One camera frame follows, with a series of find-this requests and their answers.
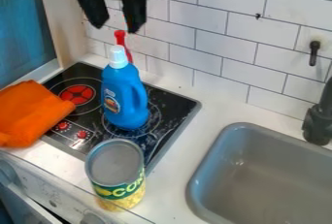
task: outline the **metal sink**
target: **metal sink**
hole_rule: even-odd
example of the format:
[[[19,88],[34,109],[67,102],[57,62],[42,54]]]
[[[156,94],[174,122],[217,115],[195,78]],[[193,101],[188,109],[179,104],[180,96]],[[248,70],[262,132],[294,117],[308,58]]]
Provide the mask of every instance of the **metal sink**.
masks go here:
[[[209,223],[331,224],[332,152],[248,123],[222,130],[186,189]]]

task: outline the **bottle cap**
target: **bottle cap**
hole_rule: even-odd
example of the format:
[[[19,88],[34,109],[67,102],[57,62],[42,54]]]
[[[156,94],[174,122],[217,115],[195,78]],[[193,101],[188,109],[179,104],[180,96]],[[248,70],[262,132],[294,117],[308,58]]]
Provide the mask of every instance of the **bottle cap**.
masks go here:
[[[114,69],[121,69],[128,65],[128,58],[123,46],[115,45],[110,48],[110,66]]]

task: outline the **orange cloth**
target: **orange cloth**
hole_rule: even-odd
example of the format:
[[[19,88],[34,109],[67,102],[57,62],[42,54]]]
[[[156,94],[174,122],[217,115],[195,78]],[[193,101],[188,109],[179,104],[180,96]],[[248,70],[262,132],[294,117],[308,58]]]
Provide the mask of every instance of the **orange cloth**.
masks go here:
[[[0,146],[30,146],[74,109],[34,80],[5,88],[0,91]]]

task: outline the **laundry detergent bottle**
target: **laundry detergent bottle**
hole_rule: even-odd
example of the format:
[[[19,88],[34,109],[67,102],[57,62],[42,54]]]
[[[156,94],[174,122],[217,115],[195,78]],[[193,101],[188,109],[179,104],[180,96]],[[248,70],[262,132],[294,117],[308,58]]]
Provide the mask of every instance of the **laundry detergent bottle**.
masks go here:
[[[110,48],[110,63],[102,73],[101,101],[109,122],[132,130],[149,117],[148,95],[136,67],[128,63],[123,46]]]

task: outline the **red spray nozzle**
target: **red spray nozzle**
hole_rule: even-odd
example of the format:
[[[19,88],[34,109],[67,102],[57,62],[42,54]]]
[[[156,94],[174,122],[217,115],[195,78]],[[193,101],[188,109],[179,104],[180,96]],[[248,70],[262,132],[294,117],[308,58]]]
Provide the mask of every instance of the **red spray nozzle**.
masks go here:
[[[128,49],[127,45],[125,44],[126,32],[123,31],[123,30],[117,30],[115,32],[115,36],[116,36],[116,44],[124,46],[125,53],[128,57],[128,61],[129,61],[129,63],[132,64],[133,63],[133,56],[131,55],[130,50]]]

